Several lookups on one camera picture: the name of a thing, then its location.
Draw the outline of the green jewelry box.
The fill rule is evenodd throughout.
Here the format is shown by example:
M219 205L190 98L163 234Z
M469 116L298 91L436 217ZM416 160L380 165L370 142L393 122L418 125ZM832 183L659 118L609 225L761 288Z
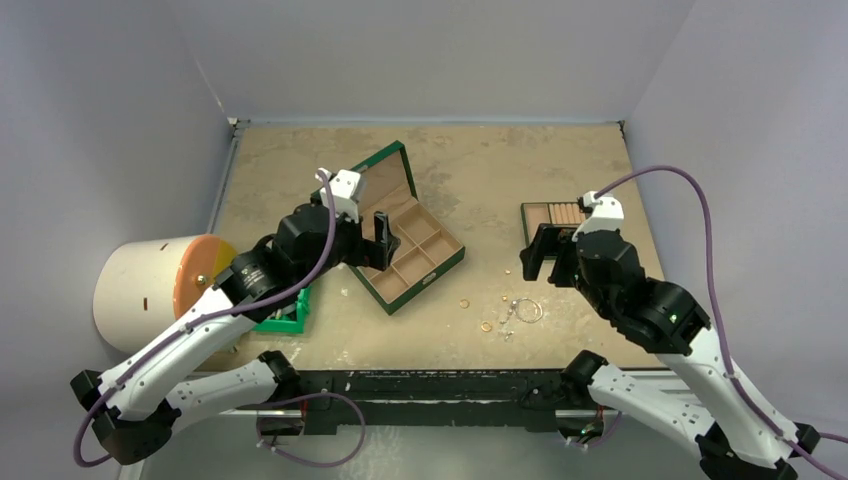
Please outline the green jewelry box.
M351 271L388 315L396 313L460 263L465 246L418 199L406 147L399 141L353 166L365 181L358 207L363 231L374 237L373 214L388 215L400 245L384 271Z

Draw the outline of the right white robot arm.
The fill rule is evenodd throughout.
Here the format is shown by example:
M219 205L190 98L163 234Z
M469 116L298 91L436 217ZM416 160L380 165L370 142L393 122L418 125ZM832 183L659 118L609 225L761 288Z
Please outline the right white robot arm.
M647 276L637 249L617 230L576 233L539 225L520 253L524 279L537 279L548 256L555 258L550 284L576 289L697 399L679 400L642 385L583 350L562 373L569 404L584 407L593 400L627 413L696 456L711 479L797 478L789 461L811 454L819 433L778 413L733 361L724 360L717 324L686 289Z

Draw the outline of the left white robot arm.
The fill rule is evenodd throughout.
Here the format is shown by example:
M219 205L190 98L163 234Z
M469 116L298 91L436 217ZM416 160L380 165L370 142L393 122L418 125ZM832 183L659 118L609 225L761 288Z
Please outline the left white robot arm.
M386 270L401 241L387 214L376 212L374 235L359 221L322 204L302 204L276 233L237 255L178 320L119 365L84 370L70 382L87 413L74 440L74 459L92 431L107 459L121 465L145 460L173 434L219 412L242 406L284 409L310 396L279 351L199 380L187 377L212 354L296 303L300 292L338 264Z

